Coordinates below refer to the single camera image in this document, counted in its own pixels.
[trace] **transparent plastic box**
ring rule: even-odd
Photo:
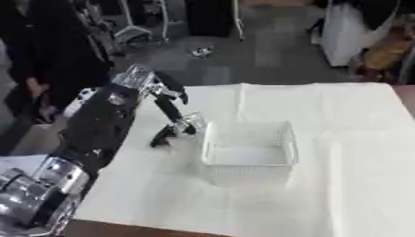
[[[289,122],[207,125],[199,174],[219,186],[285,184],[298,162]]]

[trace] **silver metal part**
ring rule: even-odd
[[[0,217],[12,224],[29,225],[42,204],[57,189],[36,181],[21,170],[11,169],[9,172],[19,175],[14,176],[0,193]]]
[[[80,167],[60,157],[48,157],[33,175],[36,180],[44,181],[59,188],[65,194],[80,193],[88,174]]]
[[[134,64],[126,72],[117,75],[112,82],[127,88],[136,89],[140,94],[148,95],[148,89],[154,85],[155,77],[156,73],[151,68]]]
[[[0,176],[0,237],[58,236],[72,219],[89,180],[82,168],[60,157],[48,157],[33,176],[13,168]],[[61,193],[44,226],[33,229],[47,202]]]

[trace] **black robot arm segment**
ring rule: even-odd
[[[184,87],[150,68],[132,65],[105,87],[83,90],[65,111],[68,123],[60,146],[37,171],[29,175],[14,168],[0,175],[0,237],[60,236],[150,95],[170,119],[152,146],[169,144],[166,138],[179,133],[196,133],[171,102],[180,98],[187,104]]]

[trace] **gray floor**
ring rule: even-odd
[[[238,41],[236,34],[224,39],[183,36],[170,44],[137,50],[121,65],[144,63],[185,85],[349,81],[342,70],[328,66],[320,48],[312,45],[305,33],[305,28],[321,16],[317,8],[257,6],[243,12],[243,42]],[[189,55],[190,50],[206,45],[214,47],[210,58],[195,59]]]

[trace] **white cloth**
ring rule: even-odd
[[[231,236],[415,234],[410,226],[415,192],[409,185],[415,180],[415,159],[409,159],[415,154],[409,145],[415,126],[389,86],[242,84],[188,93],[183,113],[200,111],[217,123],[292,122],[299,164],[286,187],[249,192],[215,187],[193,173],[190,141],[149,148],[167,120],[147,100],[77,218]]]

